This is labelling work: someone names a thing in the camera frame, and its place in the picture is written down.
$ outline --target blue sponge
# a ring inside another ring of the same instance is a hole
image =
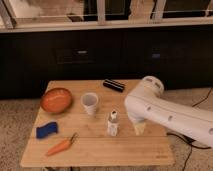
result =
[[[36,138],[42,139],[49,134],[58,133],[58,125],[56,122],[49,122],[48,124],[36,128]]]

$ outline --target cup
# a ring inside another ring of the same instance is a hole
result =
[[[81,104],[88,115],[94,116],[98,106],[98,95],[93,92],[83,94],[81,96]]]

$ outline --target table leg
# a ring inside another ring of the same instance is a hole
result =
[[[70,167],[70,171],[80,171],[80,167]]]
[[[53,169],[52,167],[45,167],[45,169],[47,169],[48,171],[56,171],[56,170]]]

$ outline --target speckled floor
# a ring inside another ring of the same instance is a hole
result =
[[[164,99],[185,105],[192,105],[203,99],[209,88],[190,90],[166,91]],[[199,108],[213,111],[213,92],[209,98],[198,105]],[[39,99],[0,100],[0,171],[42,171],[42,168],[21,168],[19,165],[22,153],[30,135],[31,128],[39,108]],[[174,153],[173,166],[150,167],[85,167],[81,171],[179,171],[182,170],[184,161],[190,147],[176,137],[169,137]],[[187,162],[187,171],[212,171],[213,150],[193,149]]]

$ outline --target cabinet handle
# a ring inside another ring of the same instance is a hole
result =
[[[85,54],[87,54],[87,53],[88,53],[87,50],[79,50],[79,51],[78,51],[78,54],[79,54],[79,55],[85,55]]]

